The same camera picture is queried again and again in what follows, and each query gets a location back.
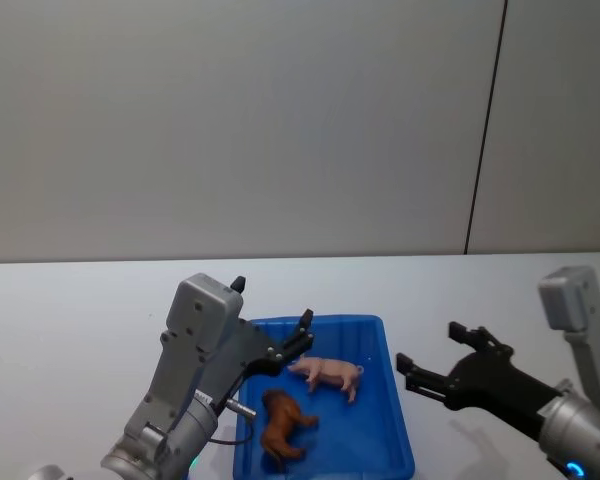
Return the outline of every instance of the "table surface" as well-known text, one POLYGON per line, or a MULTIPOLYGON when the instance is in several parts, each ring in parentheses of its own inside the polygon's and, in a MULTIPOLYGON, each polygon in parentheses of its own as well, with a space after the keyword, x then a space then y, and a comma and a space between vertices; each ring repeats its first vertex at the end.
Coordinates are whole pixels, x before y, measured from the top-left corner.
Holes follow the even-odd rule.
MULTIPOLYGON (((568 345, 549 330, 536 286, 600 253, 305 258, 0 265, 0 479, 40 463, 68 473, 97 468, 142 398, 177 284, 205 272, 247 277, 245 318, 369 313, 389 351, 448 373, 469 352, 447 323, 484 325, 512 345, 514 364, 550 385, 580 386, 568 345)), ((398 394, 419 480, 561 478, 537 445, 487 412, 451 412, 398 394)), ((235 415, 216 437, 232 438, 235 415)), ((195 477, 231 478, 233 449, 208 445, 195 477)))

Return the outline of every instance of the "blue tray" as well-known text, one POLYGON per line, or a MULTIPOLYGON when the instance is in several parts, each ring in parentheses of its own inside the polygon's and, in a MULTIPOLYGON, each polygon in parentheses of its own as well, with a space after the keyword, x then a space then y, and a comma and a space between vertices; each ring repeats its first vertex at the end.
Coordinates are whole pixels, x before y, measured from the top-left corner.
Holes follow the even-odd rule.
MULTIPOLYGON (((282 340, 298 317, 254 320, 267 334, 282 340)), ((369 315, 314 317, 315 333, 308 356, 346 360, 362 365, 364 373, 353 404, 337 388, 319 385, 309 394, 302 376, 286 368, 280 376, 256 376, 240 389, 240 402, 258 412, 253 441, 236 447, 235 480, 404 480, 413 476, 415 465, 404 425, 389 359, 382 320, 369 315), (305 415, 318 415, 317 428, 298 428, 289 443, 306 447, 304 460, 286 461, 279 473, 275 462, 263 453, 260 435, 267 422, 262 393, 282 388, 300 405, 305 415)), ((238 418, 236 438, 245 438, 247 427, 238 418)))

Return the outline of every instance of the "toy dog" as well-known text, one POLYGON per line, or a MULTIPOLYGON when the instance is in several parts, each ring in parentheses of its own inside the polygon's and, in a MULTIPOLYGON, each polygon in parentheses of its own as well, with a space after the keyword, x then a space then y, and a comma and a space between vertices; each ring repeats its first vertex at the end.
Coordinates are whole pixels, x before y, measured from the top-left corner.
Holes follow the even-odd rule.
POLYGON ((306 452, 305 448, 295 448, 287 443, 287 437, 291 435, 296 425, 311 427, 318 424, 318 417, 307 417, 302 414, 296 401, 284 390, 267 390, 262 395, 262 403, 269 414, 267 424, 260 444, 265 452, 271 455, 278 469, 283 472, 283 458, 300 459, 306 452))
POLYGON ((331 358, 300 357, 289 366, 289 370, 301 375, 307 375, 309 392, 313 392, 318 382, 328 383, 349 394, 349 403, 356 398, 356 390, 360 384, 360 376, 364 368, 343 360, 331 358))

